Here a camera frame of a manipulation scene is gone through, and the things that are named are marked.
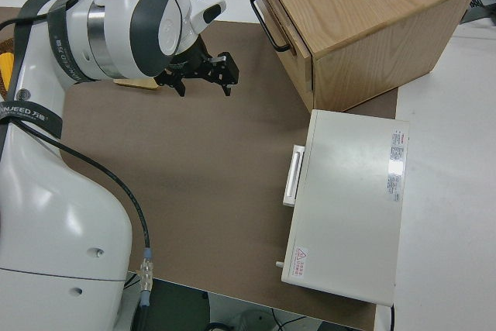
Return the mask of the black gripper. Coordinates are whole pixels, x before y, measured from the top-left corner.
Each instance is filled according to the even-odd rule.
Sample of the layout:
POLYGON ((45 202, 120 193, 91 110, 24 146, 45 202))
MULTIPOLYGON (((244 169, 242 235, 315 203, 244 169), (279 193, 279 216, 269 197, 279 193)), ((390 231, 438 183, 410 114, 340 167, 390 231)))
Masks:
POLYGON ((201 78, 219 84, 229 97, 232 85, 238 84, 239 68, 229 52, 222 52, 217 57, 210 55, 199 36, 188 49, 173 57, 166 70, 157 76, 157 84, 174 87, 179 96, 184 97, 183 78, 201 78))

